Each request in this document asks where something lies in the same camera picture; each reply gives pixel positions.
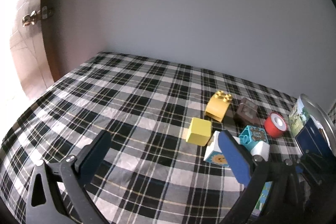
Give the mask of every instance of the plaid tablecloth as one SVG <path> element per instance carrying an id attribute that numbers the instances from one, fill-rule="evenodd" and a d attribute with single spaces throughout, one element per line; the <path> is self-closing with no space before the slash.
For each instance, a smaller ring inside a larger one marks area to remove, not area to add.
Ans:
<path id="1" fill-rule="evenodd" d="M 233 121 L 242 97 L 258 104 L 262 122 L 271 111 L 287 119 L 296 101 L 211 70 L 102 52 L 59 80 L 8 132 L 0 150 L 0 196 L 25 223 L 34 163 L 76 155 L 108 131 L 111 148 L 86 190 L 111 223 L 218 223 L 243 186 L 229 168 L 203 161 L 205 147 L 182 138 L 192 117 L 210 119 L 204 109 L 218 89 L 233 101 L 222 123 L 212 120 L 212 131 L 235 136 L 243 129 Z M 273 161 L 300 155 L 288 132 L 269 141 Z M 65 192 L 62 197 L 80 223 Z"/>

